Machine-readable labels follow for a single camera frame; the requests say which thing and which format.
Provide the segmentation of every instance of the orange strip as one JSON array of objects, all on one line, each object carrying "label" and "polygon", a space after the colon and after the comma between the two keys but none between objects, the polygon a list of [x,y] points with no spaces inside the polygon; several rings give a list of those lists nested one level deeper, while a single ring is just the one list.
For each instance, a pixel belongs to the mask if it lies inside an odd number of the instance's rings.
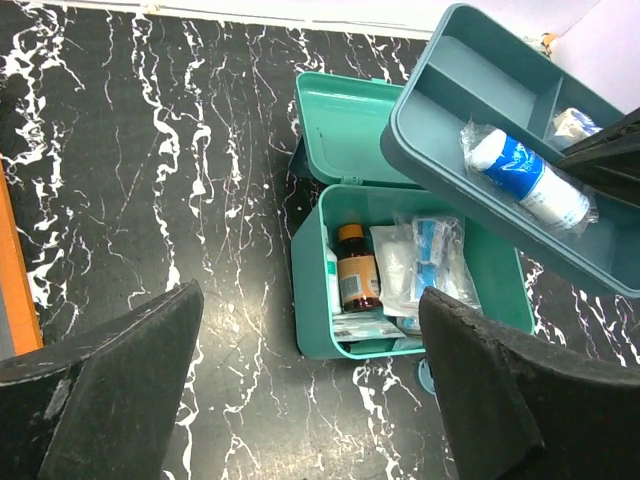
[{"label": "orange strip", "polygon": [[42,348],[42,334],[4,174],[0,177],[0,288],[16,355]]}]

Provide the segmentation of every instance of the black marble surface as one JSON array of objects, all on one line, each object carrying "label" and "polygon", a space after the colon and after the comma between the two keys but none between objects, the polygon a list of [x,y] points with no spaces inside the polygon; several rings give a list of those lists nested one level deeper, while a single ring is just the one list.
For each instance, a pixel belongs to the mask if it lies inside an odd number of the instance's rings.
[{"label": "black marble surface", "polygon": [[[455,477],[416,358],[310,361],[289,243],[297,73],[402,84],[422,41],[0,2],[0,151],[46,343],[197,279],[169,479]],[[523,258],[536,334],[637,365],[634,304]]]}]

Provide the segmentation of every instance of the brown bottle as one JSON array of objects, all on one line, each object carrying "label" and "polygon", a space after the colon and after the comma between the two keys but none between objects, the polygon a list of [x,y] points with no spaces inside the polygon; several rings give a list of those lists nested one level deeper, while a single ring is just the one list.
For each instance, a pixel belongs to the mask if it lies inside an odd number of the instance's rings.
[{"label": "brown bottle", "polygon": [[345,312],[357,312],[382,306],[376,260],[356,223],[338,230],[338,281]]}]

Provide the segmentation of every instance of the orange bottle cap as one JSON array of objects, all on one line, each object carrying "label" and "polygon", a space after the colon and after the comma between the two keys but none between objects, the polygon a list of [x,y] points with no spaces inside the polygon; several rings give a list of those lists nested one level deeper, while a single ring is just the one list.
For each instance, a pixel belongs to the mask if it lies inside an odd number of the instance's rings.
[{"label": "orange bottle cap", "polygon": [[347,240],[348,238],[362,238],[364,237],[364,232],[362,231],[362,226],[357,223],[350,223],[349,225],[344,225],[340,227],[338,230],[338,239],[340,241]]}]

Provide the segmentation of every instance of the green plastic box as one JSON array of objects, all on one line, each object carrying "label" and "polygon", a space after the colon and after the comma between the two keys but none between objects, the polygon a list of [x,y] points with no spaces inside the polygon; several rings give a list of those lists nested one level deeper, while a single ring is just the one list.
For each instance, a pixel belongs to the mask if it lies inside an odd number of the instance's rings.
[{"label": "green plastic box", "polygon": [[[291,242],[296,335],[302,353],[315,359],[367,359],[424,353],[390,351],[391,341],[365,341],[345,351],[333,332],[326,274],[327,226],[338,250],[346,223],[393,225],[394,213],[457,214],[456,210],[394,170],[379,146],[401,87],[321,73],[296,80],[302,140],[292,158],[296,174],[330,184]],[[518,253],[505,240],[465,220],[465,257],[484,313],[532,332],[534,319]]]},{"label": "green plastic box", "polygon": [[622,113],[468,5],[454,5],[418,60],[380,139],[390,164],[577,287],[640,298],[640,209],[595,195],[599,221],[582,235],[548,231],[507,193],[464,165],[460,131],[473,119],[501,128],[554,163],[546,140],[556,112],[576,107],[601,127]]}]

